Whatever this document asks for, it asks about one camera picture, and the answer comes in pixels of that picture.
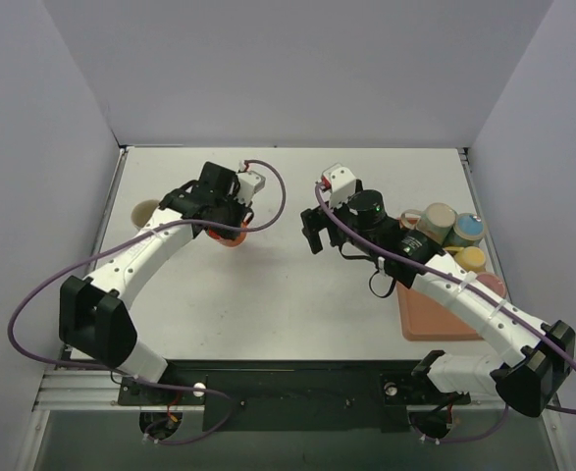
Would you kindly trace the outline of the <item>yellow mug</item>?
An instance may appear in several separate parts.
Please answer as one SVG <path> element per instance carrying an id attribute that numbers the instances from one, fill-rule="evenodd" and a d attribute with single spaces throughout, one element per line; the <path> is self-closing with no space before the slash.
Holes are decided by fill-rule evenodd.
<path id="1" fill-rule="evenodd" d="M 487 257 L 484 251 L 477 246 L 456 247 L 453 258 L 466 272 L 482 273 L 486 271 Z"/>

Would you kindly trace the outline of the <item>blue mug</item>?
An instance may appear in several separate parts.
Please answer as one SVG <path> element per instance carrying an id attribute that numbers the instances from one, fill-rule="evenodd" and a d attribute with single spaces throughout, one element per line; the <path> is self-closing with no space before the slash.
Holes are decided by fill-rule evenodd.
<path id="1" fill-rule="evenodd" d="M 481 217 L 474 213 L 460 213 L 452 226 L 445 246 L 477 246 L 484 238 L 486 226 Z"/>

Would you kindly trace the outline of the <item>orange mug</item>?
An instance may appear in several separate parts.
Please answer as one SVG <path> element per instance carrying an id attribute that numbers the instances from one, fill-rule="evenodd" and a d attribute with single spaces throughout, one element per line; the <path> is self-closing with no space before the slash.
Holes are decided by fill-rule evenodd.
<path id="1" fill-rule="evenodd" d="M 241 245 L 246 239 L 246 223 L 241 223 L 238 231 L 233 229 L 225 229 L 218 227 L 211 227 L 205 230 L 205 233 L 212 239 L 216 240 L 225 247 L 234 248 Z"/>

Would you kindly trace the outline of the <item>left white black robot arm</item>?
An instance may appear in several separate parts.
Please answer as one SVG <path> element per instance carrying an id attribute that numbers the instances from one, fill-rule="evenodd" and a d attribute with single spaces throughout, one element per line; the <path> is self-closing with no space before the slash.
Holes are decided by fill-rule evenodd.
<path id="1" fill-rule="evenodd" d="M 214 238 L 234 240 L 264 177 L 207 162 L 198 179 L 167 193 L 139 230 L 142 240 L 118 252 L 85 278 L 60 289 L 61 340 L 99 363 L 141 379 L 140 391 L 162 404 L 175 392 L 168 362 L 138 336 L 131 305 L 157 271 L 215 223 Z"/>

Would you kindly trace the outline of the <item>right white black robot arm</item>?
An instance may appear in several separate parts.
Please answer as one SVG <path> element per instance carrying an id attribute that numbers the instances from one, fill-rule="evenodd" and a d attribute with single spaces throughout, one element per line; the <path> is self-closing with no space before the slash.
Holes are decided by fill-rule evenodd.
<path id="1" fill-rule="evenodd" d="M 439 304 L 492 348 L 483 356 L 431 351 L 412 372 L 418 398 L 492 395 L 528 417 L 549 408 L 572 371 L 575 332 L 569 325 L 549 324 L 491 291 L 441 245 L 389 216 L 377 190 L 358 188 L 336 207 L 320 201 L 300 219 L 312 253 L 323 249 L 321 232 L 332 247 L 352 245 L 386 277 Z"/>

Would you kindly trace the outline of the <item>beige patterned mug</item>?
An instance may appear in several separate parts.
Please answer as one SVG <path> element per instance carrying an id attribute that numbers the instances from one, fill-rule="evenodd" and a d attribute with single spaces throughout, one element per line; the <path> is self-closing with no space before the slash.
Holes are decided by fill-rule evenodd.
<path id="1" fill-rule="evenodd" d="M 442 244 L 455 224 L 457 213 L 447 204 L 435 202 L 424 210 L 408 209 L 400 214 L 399 222 L 407 229 L 418 231 Z"/>

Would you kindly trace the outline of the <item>pink mug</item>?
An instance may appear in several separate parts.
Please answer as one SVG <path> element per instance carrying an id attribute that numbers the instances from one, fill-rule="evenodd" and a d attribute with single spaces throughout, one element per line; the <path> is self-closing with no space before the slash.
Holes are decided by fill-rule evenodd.
<path id="1" fill-rule="evenodd" d="M 498 275 L 490 272 L 481 272 L 477 274 L 476 280 L 497 295 L 506 297 L 507 288 L 504 281 Z"/>

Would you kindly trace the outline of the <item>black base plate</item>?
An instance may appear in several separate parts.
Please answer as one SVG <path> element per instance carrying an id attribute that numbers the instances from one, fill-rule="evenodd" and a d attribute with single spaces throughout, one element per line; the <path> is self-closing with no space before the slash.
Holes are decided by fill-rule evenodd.
<path id="1" fill-rule="evenodd" d="M 415 374 L 416 360 L 174 360 L 159 388 L 122 380 L 118 402 L 139 406 L 141 424 L 199 406 L 202 429 L 221 432 L 336 432 L 409 429 L 417 412 L 430 425 L 469 395 L 439 392 Z"/>

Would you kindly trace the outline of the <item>pink plastic tray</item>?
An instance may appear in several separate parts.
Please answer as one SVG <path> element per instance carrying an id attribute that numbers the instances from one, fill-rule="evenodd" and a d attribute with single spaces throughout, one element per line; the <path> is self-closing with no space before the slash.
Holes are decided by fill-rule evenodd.
<path id="1" fill-rule="evenodd" d="M 480 336 L 430 297 L 399 284 L 396 288 L 403 336 L 413 341 L 467 341 Z"/>

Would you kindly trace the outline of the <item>aluminium rail frame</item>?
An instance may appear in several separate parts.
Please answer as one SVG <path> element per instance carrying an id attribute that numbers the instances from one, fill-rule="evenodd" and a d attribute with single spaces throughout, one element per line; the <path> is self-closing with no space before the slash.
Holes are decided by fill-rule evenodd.
<path id="1" fill-rule="evenodd" d="M 342 163 L 398 212 L 443 201 L 474 206 L 454 149 L 131 147 L 116 171 L 100 243 L 132 235 L 131 211 L 195 178 L 202 165 L 233 168 L 241 160 L 267 178 L 255 200 L 267 230 L 236 248 L 200 236 L 174 255 L 131 308 L 140 338 L 183 360 L 397 360 L 432 349 L 407 340 L 395 299 L 364 262 L 331 248 L 312 254 L 300 212 L 314 202 L 321 172 Z M 173 446 L 142 441 L 136 406 L 118 403 L 118 381 L 102 372 L 45 374 L 35 410 L 46 413 L 38 470 L 568 470 L 572 464 L 558 418 L 511 413 L 489 397 L 458 407 L 453 436 L 469 443 L 422 444 L 408 430 L 366 427 L 332 431 L 354 398 L 340 388 L 306 401 L 312 431 L 222 431 L 200 438 L 203 411 L 183 409 Z"/>

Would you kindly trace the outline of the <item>white patterned mug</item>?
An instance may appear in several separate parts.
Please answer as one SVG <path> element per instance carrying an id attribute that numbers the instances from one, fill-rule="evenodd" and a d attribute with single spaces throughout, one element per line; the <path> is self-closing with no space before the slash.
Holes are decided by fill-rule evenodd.
<path id="1" fill-rule="evenodd" d="M 131 210 L 131 223 L 137 229 L 143 228 L 150 220 L 153 212 L 159 207 L 159 201 L 148 199 L 137 203 Z"/>

